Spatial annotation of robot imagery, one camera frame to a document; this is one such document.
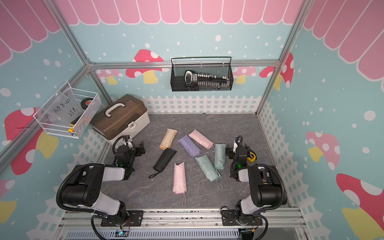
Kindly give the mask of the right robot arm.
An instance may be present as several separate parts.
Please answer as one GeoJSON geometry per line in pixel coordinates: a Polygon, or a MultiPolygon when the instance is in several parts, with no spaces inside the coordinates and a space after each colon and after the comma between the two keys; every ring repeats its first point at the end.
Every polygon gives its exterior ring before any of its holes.
{"type": "Polygon", "coordinates": [[[275,166],[255,164],[257,155],[243,145],[242,136],[235,137],[232,148],[226,148],[226,156],[232,160],[230,177],[248,183],[250,195],[239,200],[234,210],[221,208],[223,225],[261,226],[261,213],[278,209],[288,201],[283,180],[275,166]]]}

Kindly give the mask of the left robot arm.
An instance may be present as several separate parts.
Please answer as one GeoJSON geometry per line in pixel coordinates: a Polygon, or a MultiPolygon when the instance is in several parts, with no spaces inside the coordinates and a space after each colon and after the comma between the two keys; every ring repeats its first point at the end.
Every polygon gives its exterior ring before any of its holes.
{"type": "Polygon", "coordinates": [[[132,220],[126,205],[105,195],[102,183],[127,181],[134,170],[134,161],[146,153],[144,142],[135,146],[131,137],[121,136],[113,143],[111,165],[77,165],[63,180],[56,195],[57,205],[65,211],[92,213],[108,224],[123,226],[132,220]]]}

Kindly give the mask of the black umbrella sleeve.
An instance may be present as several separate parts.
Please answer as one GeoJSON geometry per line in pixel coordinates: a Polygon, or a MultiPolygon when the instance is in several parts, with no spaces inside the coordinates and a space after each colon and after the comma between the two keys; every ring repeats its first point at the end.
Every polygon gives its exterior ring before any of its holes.
{"type": "Polygon", "coordinates": [[[165,149],[153,167],[153,169],[156,171],[156,173],[150,175],[149,179],[154,178],[159,173],[162,173],[176,153],[177,153],[176,150],[165,149]]]}

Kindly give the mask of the light pink umbrella sleeve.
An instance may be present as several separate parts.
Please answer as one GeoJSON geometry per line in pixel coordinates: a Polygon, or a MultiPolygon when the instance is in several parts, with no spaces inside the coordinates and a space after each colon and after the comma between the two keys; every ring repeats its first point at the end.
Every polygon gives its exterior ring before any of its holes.
{"type": "Polygon", "coordinates": [[[176,195],[183,195],[182,206],[186,205],[187,182],[185,163],[174,164],[174,182],[173,182],[173,193],[176,195]]]}

